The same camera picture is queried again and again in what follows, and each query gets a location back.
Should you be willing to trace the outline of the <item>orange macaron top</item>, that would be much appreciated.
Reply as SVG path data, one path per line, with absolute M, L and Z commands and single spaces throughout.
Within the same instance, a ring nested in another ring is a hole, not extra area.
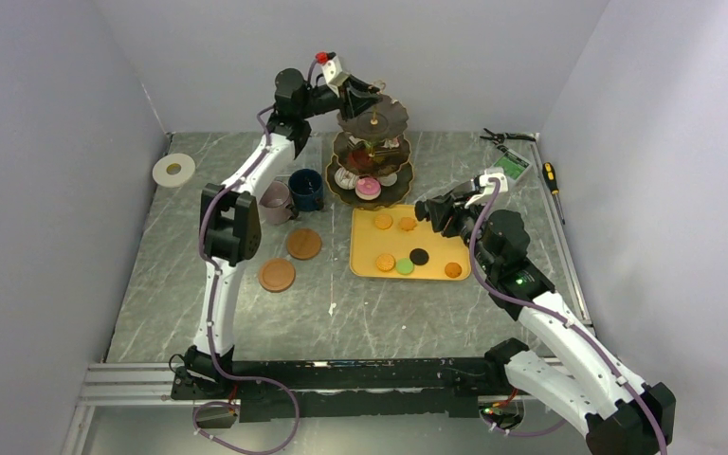
M 389 229 L 393 224 L 393 218 L 388 214 L 377 214 L 373 218 L 373 224 L 381 230 Z

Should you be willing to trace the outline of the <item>black sandwich cookie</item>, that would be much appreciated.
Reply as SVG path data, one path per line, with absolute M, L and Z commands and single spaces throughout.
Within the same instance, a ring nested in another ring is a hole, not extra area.
M 425 265 L 429 261 L 429 254 L 425 249 L 414 248 L 409 253 L 409 259 L 411 259 L 415 265 Z

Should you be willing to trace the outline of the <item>green macaron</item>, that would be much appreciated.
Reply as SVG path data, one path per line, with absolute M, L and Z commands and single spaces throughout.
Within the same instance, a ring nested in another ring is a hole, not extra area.
M 410 275 L 414 271 L 415 265 L 409 258 L 401 258 L 395 262 L 394 270 L 404 276 Z

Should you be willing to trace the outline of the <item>pink frosted donut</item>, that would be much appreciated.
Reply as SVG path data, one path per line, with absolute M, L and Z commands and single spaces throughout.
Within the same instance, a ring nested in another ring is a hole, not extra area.
M 355 183 L 355 195 L 363 201 L 373 201 L 382 192 L 380 182 L 373 177 L 361 177 Z

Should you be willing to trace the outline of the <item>orange round cookie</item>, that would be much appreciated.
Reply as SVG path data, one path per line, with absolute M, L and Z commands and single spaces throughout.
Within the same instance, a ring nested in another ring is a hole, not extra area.
M 396 260 L 389 253 L 383 253 L 376 257 L 375 266 L 381 272 L 389 272 L 395 268 Z

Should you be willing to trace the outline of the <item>three-tier black dessert stand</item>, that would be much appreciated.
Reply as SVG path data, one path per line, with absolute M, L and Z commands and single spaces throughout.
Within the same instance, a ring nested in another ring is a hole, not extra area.
M 340 118 L 337 123 L 341 131 L 333 140 L 330 162 L 324 170 L 330 192 L 355 209 L 385 209 L 404 201 L 415 177 L 411 144 L 406 135 L 409 118 L 405 105 L 386 94 L 381 94 L 379 103 L 362 115 L 350 120 Z M 397 183 L 382 187 L 381 194 L 373 201 L 360 200 L 355 190 L 342 190 L 334 181 L 338 168 L 348 170 L 346 158 L 354 150 L 366 150 L 374 163 L 372 172 L 356 174 L 359 178 L 369 176 L 377 179 L 390 173 L 398 175 Z

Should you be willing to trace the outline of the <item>white chocolate drizzle donut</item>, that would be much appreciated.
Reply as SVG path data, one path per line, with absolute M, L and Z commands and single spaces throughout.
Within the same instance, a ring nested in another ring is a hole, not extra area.
M 338 168 L 334 173 L 334 181 L 345 191 L 353 191 L 356 188 L 359 176 L 344 168 Z

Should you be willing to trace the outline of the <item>chocolate triangle cake slice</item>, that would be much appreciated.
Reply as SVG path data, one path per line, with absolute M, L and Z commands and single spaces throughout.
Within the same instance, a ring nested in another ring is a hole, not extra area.
M 371 173 L 373 165 L 373 160 L 366 150 L 351 151 L 346 158 L 347 169 L 359 175 Z

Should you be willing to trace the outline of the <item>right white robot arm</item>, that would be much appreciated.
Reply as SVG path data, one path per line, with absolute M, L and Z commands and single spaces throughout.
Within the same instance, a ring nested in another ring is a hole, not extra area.
M 531 238 L 521 215 L 494 209 L 502 188 L 492 177 L 414 206 L 415 217 L 434 232 L 463 241 L 472 274 L 493 302 L 564 367 L 552 368 L 524 343 L 508 339 L 485 355 L 486 385 L 496 393 L 515 388 L 534 396 L 577 430 L 592 454 L 665 454 L 674 393 L 664 383 L 648 384 L 573 314 L 529 259 Z

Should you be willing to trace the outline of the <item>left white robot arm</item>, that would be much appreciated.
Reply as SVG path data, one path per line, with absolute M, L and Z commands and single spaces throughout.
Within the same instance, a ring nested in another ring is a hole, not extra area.
M 263 128 L 257 147 L 230 177 L 202 189 L 197 251 L 207 268 L 206 285 L 201 320 L 183 359 L 209 397 L 223 397 L 234 385 L 233 320 L 246 265 L 262 240 L 260 198 L 305 147 L 310 118 L 337 113 L 351 119 L 380 101 L 376 83 L 329 70 L 322 78 L 315 85 L 296 68 L 281 71 L 272 103 L 256 116 Z

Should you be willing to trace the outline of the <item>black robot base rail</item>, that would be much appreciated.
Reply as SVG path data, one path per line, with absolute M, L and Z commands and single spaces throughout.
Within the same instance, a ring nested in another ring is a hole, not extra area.
M 527 350 L 508 338 L 481 357 L 234 361 L 218 373 L 189 348 L 173 368 L 175 401 L 233 403 L 244 423 L 299 416 L 444 414 L 473 418 L 490 398 L 513 391 L 505 367 Z

